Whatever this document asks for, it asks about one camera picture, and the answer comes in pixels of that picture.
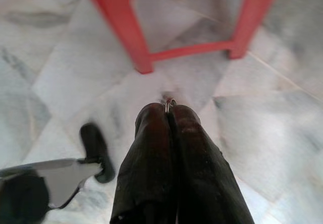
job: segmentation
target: stool leg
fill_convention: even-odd
[[[153,72],[145,38],[130,5],[130,0],[94,1],[128,51],[135,69],[142,74]]]
[[[273,0],[244,0],[242,11],[233,35],[230,59],[245,56],[254,33],[261,24]]]

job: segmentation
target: marble floor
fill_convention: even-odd
[[[82,157],[96,122],[115,168],[143,106],[185,98],[256,224],[323,222],[323,0],[276,0],[247,56],[211,52],[140,75],[90,0],[0,0],[0,167]],[[133,0],[152,51],[225,39],[241,0]],[[88,180],[46,224],[109,223],[116,180]]]

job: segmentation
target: red plastic stool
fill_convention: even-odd
[[[149,53],[130,0],[94,0],[142,74],[153,72],[153,62],[213,50],[229,50],[229,58],[246,54],[248,45],[273,0],[244,0],[235,32],[228,41],[186,46]]]

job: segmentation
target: metal ring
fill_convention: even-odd
[[[173,98],[168,99],[165,104],[165,113],[168,114],[170,112],[170,108],[176,105],[177,103]]]

